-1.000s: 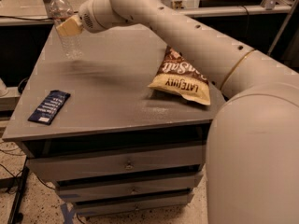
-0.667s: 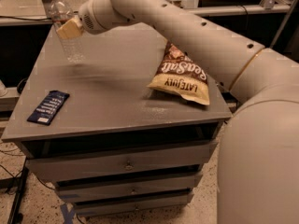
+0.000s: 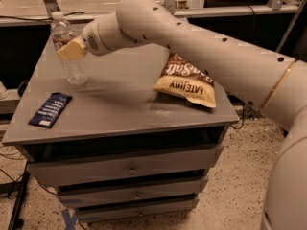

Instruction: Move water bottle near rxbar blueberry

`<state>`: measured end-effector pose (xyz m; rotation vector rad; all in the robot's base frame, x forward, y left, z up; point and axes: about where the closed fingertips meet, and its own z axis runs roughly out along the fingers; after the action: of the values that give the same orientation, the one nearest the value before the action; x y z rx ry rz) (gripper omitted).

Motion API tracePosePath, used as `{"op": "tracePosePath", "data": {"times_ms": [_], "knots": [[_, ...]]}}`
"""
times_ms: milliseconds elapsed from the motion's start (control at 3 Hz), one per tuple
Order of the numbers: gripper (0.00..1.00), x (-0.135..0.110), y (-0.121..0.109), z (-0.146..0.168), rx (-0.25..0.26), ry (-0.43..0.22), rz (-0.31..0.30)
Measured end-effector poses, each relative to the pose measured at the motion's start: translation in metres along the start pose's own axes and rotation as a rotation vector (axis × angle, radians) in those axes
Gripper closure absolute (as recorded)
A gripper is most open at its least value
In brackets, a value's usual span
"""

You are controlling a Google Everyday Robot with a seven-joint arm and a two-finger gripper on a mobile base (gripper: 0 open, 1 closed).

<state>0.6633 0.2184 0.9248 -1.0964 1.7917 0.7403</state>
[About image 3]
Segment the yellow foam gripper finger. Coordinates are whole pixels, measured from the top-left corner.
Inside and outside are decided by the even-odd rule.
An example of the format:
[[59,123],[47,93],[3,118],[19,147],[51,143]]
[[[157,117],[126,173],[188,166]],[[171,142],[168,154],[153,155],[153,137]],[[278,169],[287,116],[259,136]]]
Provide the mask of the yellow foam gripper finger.
[[86,43],[81,36],[69,41],[60,41],[57,43],[57,53],[65,61],[84,58],[87,54]]

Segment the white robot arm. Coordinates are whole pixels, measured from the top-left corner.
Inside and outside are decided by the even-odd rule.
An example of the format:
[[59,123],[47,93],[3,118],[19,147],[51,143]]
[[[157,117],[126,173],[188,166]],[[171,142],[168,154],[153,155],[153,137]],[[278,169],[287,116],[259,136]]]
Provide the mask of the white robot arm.
[[275,158],[261,230],[307,230],[307,64],[173,17],[154,0],[120,0],[59,55],[96,56],[155,43],[287,131]]

